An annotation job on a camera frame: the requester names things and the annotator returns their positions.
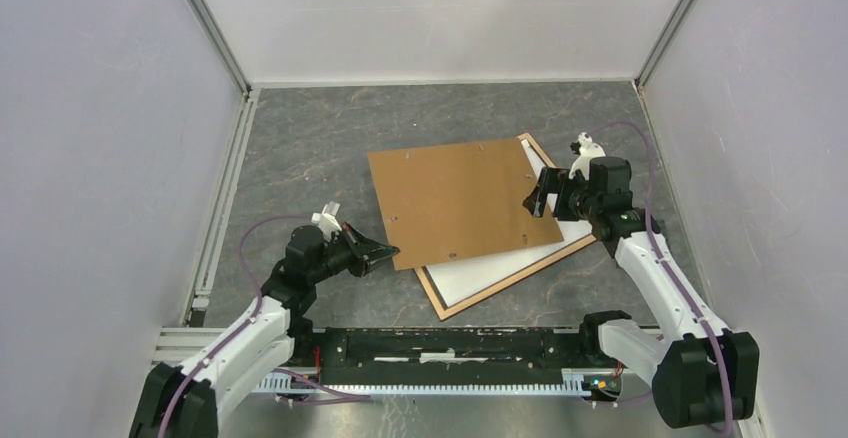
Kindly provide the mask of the brown backing board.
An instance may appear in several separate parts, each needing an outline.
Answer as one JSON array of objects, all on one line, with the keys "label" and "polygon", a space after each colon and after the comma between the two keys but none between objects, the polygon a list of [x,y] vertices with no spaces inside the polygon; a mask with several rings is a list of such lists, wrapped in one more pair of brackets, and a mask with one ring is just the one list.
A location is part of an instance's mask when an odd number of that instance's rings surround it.
[{"label": "brown backing board", "polygon": [[524,199],[537,175],[517,138],[371,152],[368,164],[396,270],[558,243]]}]

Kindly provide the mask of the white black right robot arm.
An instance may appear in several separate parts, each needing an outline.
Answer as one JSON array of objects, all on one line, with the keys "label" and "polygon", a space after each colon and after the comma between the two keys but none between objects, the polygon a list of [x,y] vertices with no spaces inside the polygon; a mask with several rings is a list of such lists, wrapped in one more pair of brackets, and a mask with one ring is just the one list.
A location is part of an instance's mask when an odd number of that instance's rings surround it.
[{"label": "white black right robot arm", "polygon": [[735,331],[695,292],[676,263],[650,207],[637,207],[628,160],[578,158],[569,168],[543,166],[523,206],[535,218],[586,221],[592,235],[637,286],[662,332],[651,338],[620,311],[584,318],[580,358],[602,366],[614,358],[652,393],[666,425],[703,425],[728,436],[754,413],[760,347]]}]

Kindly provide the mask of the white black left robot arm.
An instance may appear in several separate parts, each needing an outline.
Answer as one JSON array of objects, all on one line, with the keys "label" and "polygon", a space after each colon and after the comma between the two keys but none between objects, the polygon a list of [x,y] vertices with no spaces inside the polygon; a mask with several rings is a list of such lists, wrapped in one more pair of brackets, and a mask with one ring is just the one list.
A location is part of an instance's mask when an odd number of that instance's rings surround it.
[{"label": "white black left robot arm", "polygon": [[324,280],[364,277],[399,253],[346,222],[293,230],[284,255],[245,312],[177,365],[156,364],[134,413],[132,437],[216,437],[235,408],[275,368],[314,352],[305,314]]}]

